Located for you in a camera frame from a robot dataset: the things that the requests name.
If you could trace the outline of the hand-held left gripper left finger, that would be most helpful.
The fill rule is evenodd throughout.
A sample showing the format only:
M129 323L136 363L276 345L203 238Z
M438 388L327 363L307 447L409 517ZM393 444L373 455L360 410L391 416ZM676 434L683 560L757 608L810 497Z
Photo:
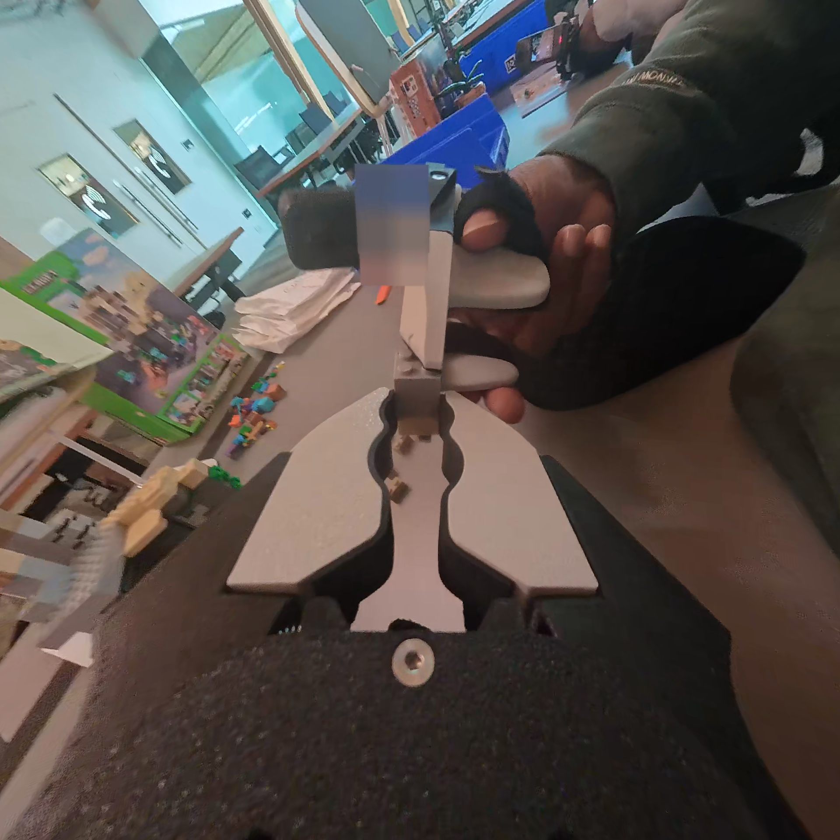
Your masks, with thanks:
M348 624L394 562L393 393L378 388L332 415L289 454L226 586L334 600Z

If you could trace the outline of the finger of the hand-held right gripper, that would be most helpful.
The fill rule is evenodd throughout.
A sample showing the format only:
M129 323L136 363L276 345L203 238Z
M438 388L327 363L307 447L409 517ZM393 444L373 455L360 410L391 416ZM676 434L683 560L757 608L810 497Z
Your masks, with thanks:
M404 287L400 335L427 370L443 368L453 250L452 234L431 231L423 284Z

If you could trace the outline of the person's right forearm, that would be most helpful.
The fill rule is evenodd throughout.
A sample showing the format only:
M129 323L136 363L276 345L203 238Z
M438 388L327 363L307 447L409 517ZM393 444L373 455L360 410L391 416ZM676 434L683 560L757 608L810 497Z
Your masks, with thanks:
M689 2L667 38L596 93L541 155L609 185L621 237L699 184L742 196L798 169L804 131L838 154L839 2Z

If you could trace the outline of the grey desk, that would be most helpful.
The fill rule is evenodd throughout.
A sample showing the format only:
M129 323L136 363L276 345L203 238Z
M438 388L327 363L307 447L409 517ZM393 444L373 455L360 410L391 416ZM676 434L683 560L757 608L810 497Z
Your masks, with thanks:
M280 450L385 382L398 301L359 292L293 349L290 428L245 465L249 481L123 600L98 640L149 662L129 712L268 634L280 601L222 592L277 479ZM610 402L529 407L515 429L555 458L729 630L738 703L760 756L815 838L838 828L838 558L743 430L729 395L731 342Z

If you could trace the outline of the person's right hand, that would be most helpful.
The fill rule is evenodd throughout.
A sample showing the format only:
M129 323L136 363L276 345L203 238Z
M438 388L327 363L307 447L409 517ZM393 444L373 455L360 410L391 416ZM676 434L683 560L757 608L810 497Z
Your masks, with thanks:
M541 155L508 175L528 198L547 249L549 295L536 311L451 308L449 319L548 359L587 326L606 293L616 209L600 174L568 156Z

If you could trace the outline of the pile of colourful toy bricks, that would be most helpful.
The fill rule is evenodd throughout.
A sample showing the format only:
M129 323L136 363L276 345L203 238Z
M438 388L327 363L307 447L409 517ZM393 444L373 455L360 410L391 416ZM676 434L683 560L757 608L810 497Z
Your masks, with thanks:
M231 403L233 411L228 426L236 432L226 457L239 458L246 450L254 447L260 439L277 428L277 423L271 418L277 405L287 395L286 389L280 382L280 375L286 363L276 362L268 372L260 376L252 384L247 396L237 396Z

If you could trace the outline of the blue plastic bin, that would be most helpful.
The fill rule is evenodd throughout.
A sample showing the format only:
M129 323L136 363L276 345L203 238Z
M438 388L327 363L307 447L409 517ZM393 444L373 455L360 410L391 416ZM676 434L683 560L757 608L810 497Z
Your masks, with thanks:
M466 192L480 182L480 171L507 169L509 143L507 125L484 94L382 163L444 165L456 171L457 184Z
M519 40L549 26L543 1L482 2L457 39L460 68L481 75L487 95L496 96L526 74L516 61Z

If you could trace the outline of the grey toy brick castle model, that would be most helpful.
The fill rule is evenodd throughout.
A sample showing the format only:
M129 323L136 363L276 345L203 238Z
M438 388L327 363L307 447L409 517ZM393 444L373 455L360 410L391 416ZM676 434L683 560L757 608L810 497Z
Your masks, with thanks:
M48 525L2 511L2 597L21 603L37 651L88 667L98 616L242 486L215 460L193 458L158 469L99 520L71 513Z

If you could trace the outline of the wood-top office table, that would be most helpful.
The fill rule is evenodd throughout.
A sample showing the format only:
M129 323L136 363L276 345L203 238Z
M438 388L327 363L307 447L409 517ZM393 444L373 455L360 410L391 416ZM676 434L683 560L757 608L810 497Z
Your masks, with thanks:
M243 298L244 292L233 280L234 271L241 265L241 261L231 255L231 248L244 231L242 227L237 227L214 245L205 248L180 266L164 284L196 312L205 307L218 292L231 301Z
M285 164L279 173L274 175L268 182L262 185L255 193L256 198L263 198L270 192L276 190L280 184L288 181L297 173L307 171L315 160L323 157L340 136L351 128L357 118L362 115L362 108L349 105L335 119L328 123L328 127L319 132L301 152L295 155L288 164Z

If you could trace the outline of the red-orange toy set box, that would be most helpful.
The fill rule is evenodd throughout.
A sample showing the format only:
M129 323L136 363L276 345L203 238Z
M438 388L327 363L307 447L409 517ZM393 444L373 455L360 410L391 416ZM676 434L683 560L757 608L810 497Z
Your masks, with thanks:
M390 77L389 92L406 126L409 140L416 140L442 122L422 57L402 62Z

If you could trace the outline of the black office chair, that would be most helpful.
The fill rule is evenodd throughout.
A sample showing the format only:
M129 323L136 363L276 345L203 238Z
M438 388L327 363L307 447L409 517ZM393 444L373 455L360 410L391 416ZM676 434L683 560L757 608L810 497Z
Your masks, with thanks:
M237 162L234 168L257 192L282 173L282 165L262 145Z

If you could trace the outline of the green printed toy set box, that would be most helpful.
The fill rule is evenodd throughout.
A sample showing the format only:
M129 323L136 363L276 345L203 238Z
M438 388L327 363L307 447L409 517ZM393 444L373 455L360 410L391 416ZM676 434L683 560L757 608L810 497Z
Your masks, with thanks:
M246 352L92 229L2 290L110 348L80 402L161 445L197 433Z

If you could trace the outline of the dark board on wooden easel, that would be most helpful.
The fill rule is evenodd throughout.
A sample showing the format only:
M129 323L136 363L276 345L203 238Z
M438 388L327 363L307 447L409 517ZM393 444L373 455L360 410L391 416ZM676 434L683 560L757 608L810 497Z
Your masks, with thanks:
M296 17L362 112L382 117L402 61L362 1L299 1Z

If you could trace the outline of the person's green sweatshirt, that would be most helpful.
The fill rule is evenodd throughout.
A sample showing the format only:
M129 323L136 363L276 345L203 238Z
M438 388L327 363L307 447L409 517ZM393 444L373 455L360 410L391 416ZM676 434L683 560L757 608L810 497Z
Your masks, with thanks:
M730 394L742 425L837 552L838 197L803 267L744 334Z

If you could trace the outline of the open printed cardboard box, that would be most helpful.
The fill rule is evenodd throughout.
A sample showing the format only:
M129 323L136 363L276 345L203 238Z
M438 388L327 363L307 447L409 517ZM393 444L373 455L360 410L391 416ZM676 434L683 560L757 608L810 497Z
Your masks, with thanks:
M1 290L1 403L111 355L109 347Z

